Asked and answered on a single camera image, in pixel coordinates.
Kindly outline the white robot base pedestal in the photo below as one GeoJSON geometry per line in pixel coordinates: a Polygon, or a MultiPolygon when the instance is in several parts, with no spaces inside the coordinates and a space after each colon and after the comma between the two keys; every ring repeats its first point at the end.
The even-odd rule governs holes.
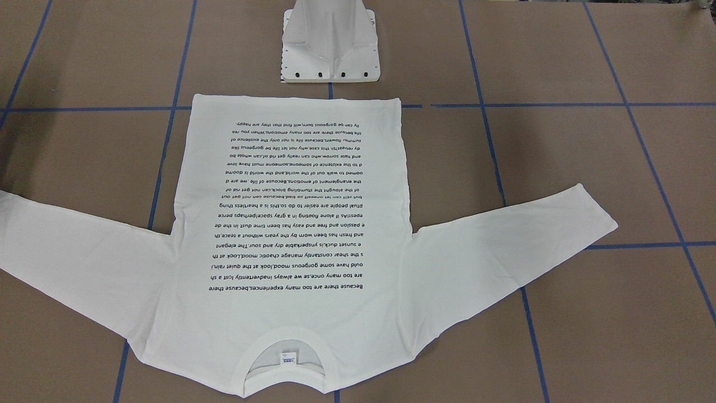
{"type": "Polygon", "coordinates": [[[284,12],[281,81],[378,81],[374,23],[362,1],[297,1],[284,12]]]}

